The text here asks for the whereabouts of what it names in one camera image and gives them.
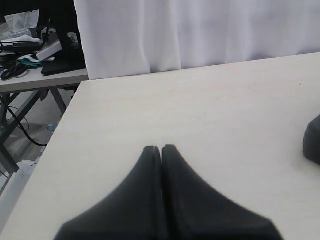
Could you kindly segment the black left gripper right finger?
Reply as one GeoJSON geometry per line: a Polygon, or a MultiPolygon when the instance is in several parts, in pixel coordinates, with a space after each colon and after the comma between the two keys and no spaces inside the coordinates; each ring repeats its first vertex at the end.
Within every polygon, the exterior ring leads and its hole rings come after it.
{"type": "Polygon", "coordinates": [[[172,240],[281,240],[271,220],[216,191],[175,145],[162,149],[162,192],[172,240]]]}

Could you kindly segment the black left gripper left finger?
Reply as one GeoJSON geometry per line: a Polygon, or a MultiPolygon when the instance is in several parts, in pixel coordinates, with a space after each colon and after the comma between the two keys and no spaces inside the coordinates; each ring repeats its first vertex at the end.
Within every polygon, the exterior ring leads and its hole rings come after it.
{"type": "Polygon", "coordinates": [[[124,181],[105,199],[62,225],[58,240],[162,240],[161,156],[147,146],[124,181]]]}

